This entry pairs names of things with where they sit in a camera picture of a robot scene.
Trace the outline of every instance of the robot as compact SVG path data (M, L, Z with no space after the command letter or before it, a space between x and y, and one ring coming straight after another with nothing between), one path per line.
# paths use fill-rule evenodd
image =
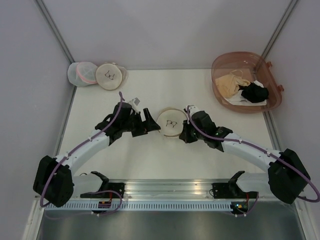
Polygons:
M95 126L86 141L70 152L41 159L33 190L41 195L42 207L49 203L61 207L75 196L108 198L104 193L92 194L111 189L106 176L97 171L75 176L77 170L97 152L113 144L123 133L130 132L135 138L160 130L148 108L143 109L142 119L137 98L123 102L121 93L120 96L121 101L114 107L113 113ZM272 194L287 204L292 204L296 198L304 199L299 194L310 184L311 178L293 150L281 152L257 146L229 128L216 126L205 111L194 105L188 106L185 111L188 119L183 122L180 140L186 144L201 140L212 149L239 156L265 171L239 171L223 185L213 183L212 187L220 190L220 195L214 198L235 199L246 196L246 193L255 193L256 196L259 192ZM44 199L48 201L47 204L43 204ZM319 196L313 201L319 202Z

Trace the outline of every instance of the orange plastic container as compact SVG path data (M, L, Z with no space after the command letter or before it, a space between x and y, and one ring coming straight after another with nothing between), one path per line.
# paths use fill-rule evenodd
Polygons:
M265 112L278 107L282 102L281 92L284 91L282 85L277 85L269 68L271 62L265 60L252 52L237 51L219 56L214 60L211 68L212 89L216 99L221 105L239 113L258 113ZM269 91L269 97L264 106L237 106L232 105L220 94L216 79L229 74L233 70L240 70L244 79L254 82L258 80Z

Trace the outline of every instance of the robotic arm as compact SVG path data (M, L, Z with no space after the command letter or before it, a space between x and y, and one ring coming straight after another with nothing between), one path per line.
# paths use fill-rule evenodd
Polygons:
M137 98L129 103L123 102L115 121L106 129L120 107L119 102L114 107L113 113L106 116L102 122L95 126L95 130L88 137L89 141L76 147L71 155L67 152L54 158L49 156L42 158L36 173L33 190L40 195L45 190L44 198L56 207L63 206L71 197L90 198L92 195L88 192L108 190L109 179L97 171L88 175L74 175L85 162L97 152L113 144L123 133L131 132L132 137L137 137L146 135L151 131L160 130L160 126L153 120L147 108L143 109L145 120L142 120L141 112L137 107L139 102ZM58 163L65 158L67 160L58 167L49 185L45 188L50 174ZM104 196L96 194L95 197L103 198Z
M216 126L205 111L199 110L194 105L190 106L188 110L185 109L185 111L191 119L183 122L183 131L179 136L181 140L187 144L203 140L210 148L236 155L267 173L266 175L263 173L238 172L229 181L230 191L235 196L240 192L259 192L258 189L268 184L267 189L273 195L284 203L292 204L308 184L299 174L276 159L283 160L310 180L307 170L294 151L286 149L284 152L280 152L257 146L242 139L231 129Z

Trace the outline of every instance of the beige cloth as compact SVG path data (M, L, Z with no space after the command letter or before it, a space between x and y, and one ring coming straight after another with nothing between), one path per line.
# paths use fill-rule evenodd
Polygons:
M226 99L231 98L239 91L239 85L246 87L251 83L249 80L243 79L242 76L234 75L233 72L235 71L237 70L233 70L229 74L221 76L215 80L220 94Z

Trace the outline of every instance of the white wall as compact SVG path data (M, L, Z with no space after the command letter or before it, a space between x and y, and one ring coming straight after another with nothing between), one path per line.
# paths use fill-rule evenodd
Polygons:
M272 112L285 148L295 150L320 189L320 1L302 0L268 60L284 87L283 102ZM309 187L307 196L315 198ZM320 227L320 203L311 209Z
M0 2L0 238L21 238L38 163L70 97L69 63L32 0Z
M44 0L74 59L128 69L210 68L261 54L290 0Z

